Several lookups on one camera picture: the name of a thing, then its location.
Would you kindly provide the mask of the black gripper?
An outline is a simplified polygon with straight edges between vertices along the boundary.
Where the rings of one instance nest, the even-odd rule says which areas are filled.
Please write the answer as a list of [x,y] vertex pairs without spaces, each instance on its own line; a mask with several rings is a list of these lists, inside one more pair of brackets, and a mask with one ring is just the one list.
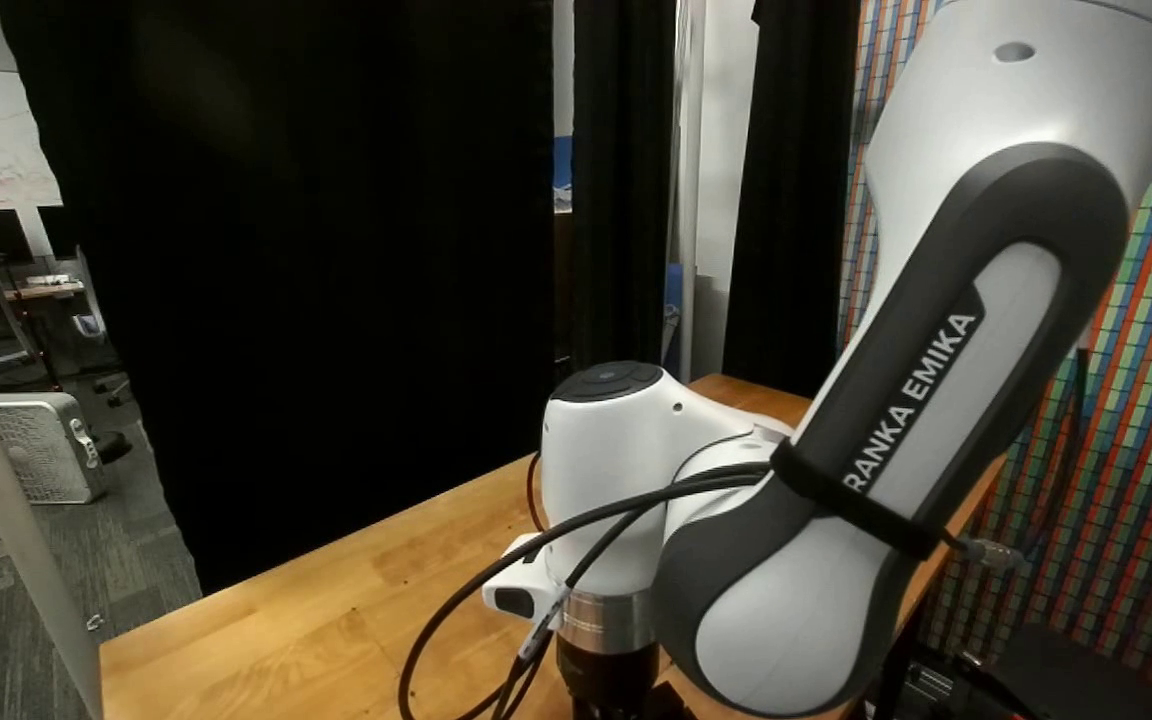
[[556,668],[566,687],[571,720],[652,720],[658,714],[652,648],[595,656],[558,641]]

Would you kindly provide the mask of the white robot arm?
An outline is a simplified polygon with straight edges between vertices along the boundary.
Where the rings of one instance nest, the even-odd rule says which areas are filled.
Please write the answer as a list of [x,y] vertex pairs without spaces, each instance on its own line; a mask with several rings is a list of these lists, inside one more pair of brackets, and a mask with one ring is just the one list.
[[479,587],[629,715],[665,663],[797,720],[856,696],[911,573],[1116,279],[1152,184],[1152,0],[949,0],[874,118],[866,308],[797,423],[657,363],[566,376],[547,531]]

